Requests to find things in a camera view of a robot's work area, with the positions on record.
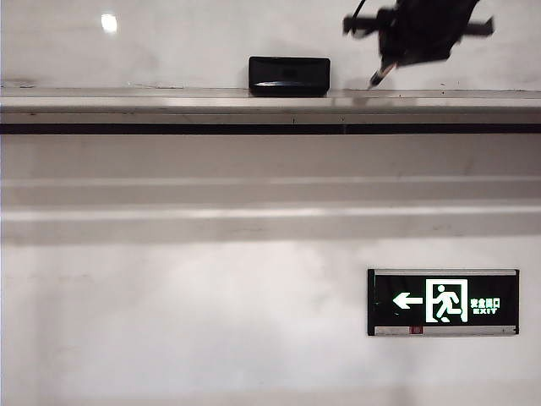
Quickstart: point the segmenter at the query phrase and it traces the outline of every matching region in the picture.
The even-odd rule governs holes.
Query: black stripe
[[[0,124],[0,134],[541,134],[541,123]]]

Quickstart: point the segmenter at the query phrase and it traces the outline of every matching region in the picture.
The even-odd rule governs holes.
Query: door symbol
[[[449,315],[460,315],[462,322],[467,323],[467,304],[467,279],[426,280],[427,323],[449,323]]]

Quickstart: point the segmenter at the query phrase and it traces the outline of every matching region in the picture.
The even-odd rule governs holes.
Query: horizontal trim
[[[408,269],[376,269],[375,275],[380,276],[515,276],[515,269],[426,269],[426,270],[408,270]]]
[[[348,127],[348,134],[363,134],[371,124],[541,125],[541,92],[536,91],[330,91],[323,97],[253,97],[239,89],[2,89],[0,107],[4,124],[335,125],[328,134],[341,134],[343,124],[363,126]],[[523,127],[515,132],[524,131],[538,132]]]
[[[0,123],[0,134],[541,134],[541,123]]]
[[[411,334],[409,326],[376,326],[376,336],[408,337],[471,337],[471,336],[515,336],[517,326],[425,326],[423,334]]]

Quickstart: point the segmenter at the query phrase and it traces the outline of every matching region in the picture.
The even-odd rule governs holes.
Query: black device
[[[256,96],[323,96],[330,83],[328,58],[249,59],[249,89]]]
[[[369,270],[369,335],[517,335],[518,270]]]
[[[490,36],[494,21],[470,23],[479,0],[396,0],[375,17],[358,17],[363,0],[343,21],[344,33],[364,38],[379,33],[381,68],[370,80],[378,85],[395,66],[443,61],[463,36]]]

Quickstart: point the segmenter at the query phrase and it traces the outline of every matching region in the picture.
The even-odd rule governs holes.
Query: black sign frame
[[[368,334],[517,335],[519,276],[517,269],[368,269]]]

